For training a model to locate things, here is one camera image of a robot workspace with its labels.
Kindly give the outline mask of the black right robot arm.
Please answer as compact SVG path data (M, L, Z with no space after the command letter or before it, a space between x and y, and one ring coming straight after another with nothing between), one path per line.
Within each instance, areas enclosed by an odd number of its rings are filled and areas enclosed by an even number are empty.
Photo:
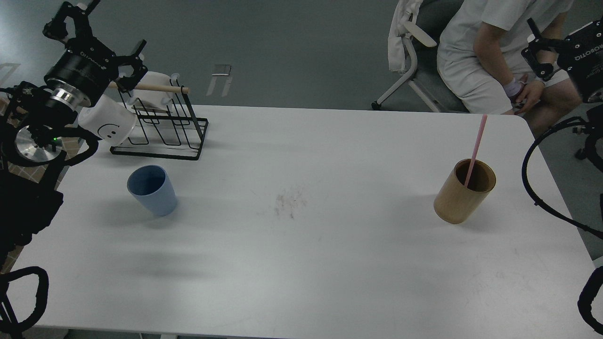
M576 157L586 158L597 168L602 168L602 157L596 150L597 142L602 139L602 20L592 21L561 40L544 37L534 19L530 18L527 22L534 38L521 54L537 79L548 81L560 70L564 70L582 102L598 104L587 112L586 120L580 117L566 119L551 127L535 144L540 144L553 133L571 127L573 133L587 136L584 147Z

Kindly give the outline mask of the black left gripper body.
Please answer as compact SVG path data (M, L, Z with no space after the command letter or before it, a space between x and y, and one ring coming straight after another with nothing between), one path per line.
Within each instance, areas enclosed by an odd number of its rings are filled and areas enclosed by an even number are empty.
M44 81L47 85L61 81L84 94L102 94L116 78L117 66L110 48L97 38L71 38Z

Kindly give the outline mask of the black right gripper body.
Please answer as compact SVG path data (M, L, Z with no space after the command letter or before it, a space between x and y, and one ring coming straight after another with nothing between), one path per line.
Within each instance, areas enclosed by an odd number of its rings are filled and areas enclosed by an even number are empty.
M603 93L603 24L592 21L568 35L568 48L558 54L560 66L584 103L599 103Z

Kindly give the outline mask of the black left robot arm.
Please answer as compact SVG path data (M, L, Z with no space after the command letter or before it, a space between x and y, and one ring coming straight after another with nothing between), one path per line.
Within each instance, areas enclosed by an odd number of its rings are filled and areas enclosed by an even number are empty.
M59 41L64 51L45 73L43 86L23 81L1 89L9 100L1 116L2 164L71 167L91 157L99 137L73 126L77 110L95 107L110 87L134 90L148 72L140 58L145 40L119 56L93 35L89 15L97 5L97 0L86 6L65 1L45 24L43 35Z

